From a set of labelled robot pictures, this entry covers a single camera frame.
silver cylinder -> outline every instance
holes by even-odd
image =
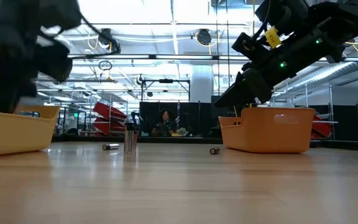
[[[124,154],[132,154],[136,150],[137,132],[134,123],[125,124]]]

white pillar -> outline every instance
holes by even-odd
[[[214,91],[214,77],[212,66],[193,66],[190,80],[190,102],[210,103]]]

ventilation duct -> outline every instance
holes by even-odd
[[[358,53],[352,53],[348,55],[348,57],[357,57]],[[341,77],[343,75],[347,75],[349,73],[355,72],[358,70],[357,62],[341,62],[332,67],[323,67],[319,70],[310,73],[309,75],[305,75],[304,77],[298,79],[297,81],[291,83],[290,85],[277,89],[276,91],[280,92],[292,92],[304,88],[305,85],[309,87],[317,86],[324,82],[329,82],[335,78]],[[278,93],[275,95],[283,97],[284,93]]]

wooden tabletop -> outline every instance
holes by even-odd
[[[0,223],[355,223],[358,151],[55,143],[0,157]]]

ceiling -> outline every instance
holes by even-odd
[[[127,55],[239,55],[231,49],[232,43],[241,32],[249,35],[257,30],[261,22],[253,14],[252,0],[78,0],[83,15],[96,28],[110,28],[112,36],[120,43],[121,54]],[[257,9],[261,0],[255,1]],[[208,29],[212,37],[211,47],[197,43],[194,38],[200,29]],[[48,34],[56,34],[58,28],[45,30]],[[76,29],[64,32],[58,36],[69,48],[71,54],[102,54],[106,49],[97,43],[97,35],[87,26],[81,25]],[[344,52],[346,56],[358,57],[353,47]],[[39,75],[38,88],[40,97],[49,101],[62,102],[59,96],[71,98],[63,102],[87,103],[94,101],[109,101],[110,95],[114,101],[129,101],[136,104],[140,99],[140,85],[136,80],[139,75],[146,79],[158,80],[171,78],[177,80],[190,80],[194,67],[210,66],[211,78],[214,79],[215,94],[227,89],[235,75],[242,67],[244,61],[227,60],[180,60],[180,59],[142,59],[142,58],[110,58],[112,65],[110,71],[99,69],[99,60],[75,60],[74,67],[67,83],[53,83],[48,76]],[[314,64],[298,72],[292,80],[281,83],[277,89],[283,90],[285,86],[307,77],[327,64]],[[344,80],[357,78],[358,73],[344,74],[337,80],[330,80],[333,85]],[[178,83],[166,84],[155,82],[148,88],[155,94],[153,97],[144,96],[145,100],[188,100],[188,85]],[[63,92],[47,91],[66,89]],[[85,97],[83,91],[91,92],[93,98]],[[290,95],[277,96],[288,98]]]

